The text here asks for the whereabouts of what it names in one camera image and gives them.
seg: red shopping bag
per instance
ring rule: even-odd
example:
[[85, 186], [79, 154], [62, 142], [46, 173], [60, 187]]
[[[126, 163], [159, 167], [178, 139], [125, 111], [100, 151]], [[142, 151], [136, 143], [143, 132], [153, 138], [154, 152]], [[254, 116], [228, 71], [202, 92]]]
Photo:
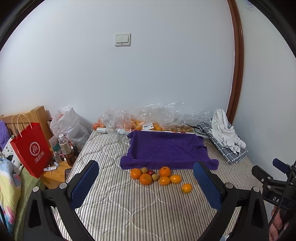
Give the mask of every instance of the red shopping bag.
[[30, 123], [10, 144], [28, 172], [39, 178], [52, 158], [40, 124]]

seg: metal bolt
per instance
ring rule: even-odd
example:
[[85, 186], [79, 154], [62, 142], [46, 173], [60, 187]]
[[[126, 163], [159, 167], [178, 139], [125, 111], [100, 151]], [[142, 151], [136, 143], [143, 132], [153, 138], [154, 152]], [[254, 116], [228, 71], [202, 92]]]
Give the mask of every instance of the metal bolt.
[[260, 189], [259, 189], [258, 187], [253, 187], [253, 190], [254, 190], [255, 192], [260, 192]]
[[225, 186], [229, 189], [233, 188], [233, 184], [232, 183], [225, 183]]
[[39, 187], [33, 187], [33, 192], [37, 192], [39, 190]]
[[64, 188], [67, 187], [67, 183], [61, 183], [61, 184], [59, 185], [59, 187], [60, 187], [60, 189], [64, 189]]

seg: wooden nightstand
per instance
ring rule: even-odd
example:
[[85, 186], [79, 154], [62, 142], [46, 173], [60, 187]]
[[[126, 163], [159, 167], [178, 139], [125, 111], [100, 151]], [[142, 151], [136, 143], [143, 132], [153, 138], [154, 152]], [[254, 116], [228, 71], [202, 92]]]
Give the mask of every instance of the wooden nightstand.
[[52, 171], [52, 176], [50, 172], [43, 172], [40, 176], [40, 180], [49, 189], [58, 187], [61, 183], [65, 182], [65, 170], [71, 168], [67, 162], [62, 161], [56, 170]]

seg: striped mattress pad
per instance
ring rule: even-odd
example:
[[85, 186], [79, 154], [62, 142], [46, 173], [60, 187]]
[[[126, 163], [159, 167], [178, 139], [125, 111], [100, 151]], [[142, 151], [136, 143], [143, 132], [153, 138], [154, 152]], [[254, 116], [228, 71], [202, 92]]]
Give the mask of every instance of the striped mattress pad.
[[[85, 198], [75, 211], [95, 240], [198, 240], [207, 228], [216, 210], [212, 209], [191, 169], [172, 170], [182, 177], [180, 184], [161, 186], [153, 182], [141, 185], [131, 179], [130, 170], [120, 168], [120, 158], [127, 153], [129, 138], [120, 136], [112, 140], [108, 134], [92, 132], [77, 158], [68, 181], [82, 171], [89, 160], [99, 164], [99, 175]], [[236, 188], [261, 189], [260, 182], [252, 176], [252, 164], [245, 161], [229, 165], [213, 143], [205, 139], [211, 159], [219, 160], [216, 171], [223, 182], [231, 182]], [[191, 183], [193, 190], [184, 194], [181, 186]], [[239, 214], [239, 208], [226, 229], [231, 232]], [[67, 240], [71, 240], [59, 216], [54, 211], [58, 227]]]

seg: purple cloth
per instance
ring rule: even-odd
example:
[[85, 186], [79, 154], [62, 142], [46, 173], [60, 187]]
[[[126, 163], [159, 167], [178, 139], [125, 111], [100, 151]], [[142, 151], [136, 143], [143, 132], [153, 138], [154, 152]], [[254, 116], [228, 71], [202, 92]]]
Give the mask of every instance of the purple cloth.
[[193, 169], [194, 163], [203, 161], [210, 170], [219, 162], [210, 159], [203, 138], [194, 134], [154, 131], [132, 131], [128, 134], [131, 146], [120, 160], [122, 169], [142, 168]]
[[9, 131], [5, 125], [5, 122], [3, 120], [0, 120], [0, 149], [3, 151], [6, 143], [8, 142], [10, 138]]

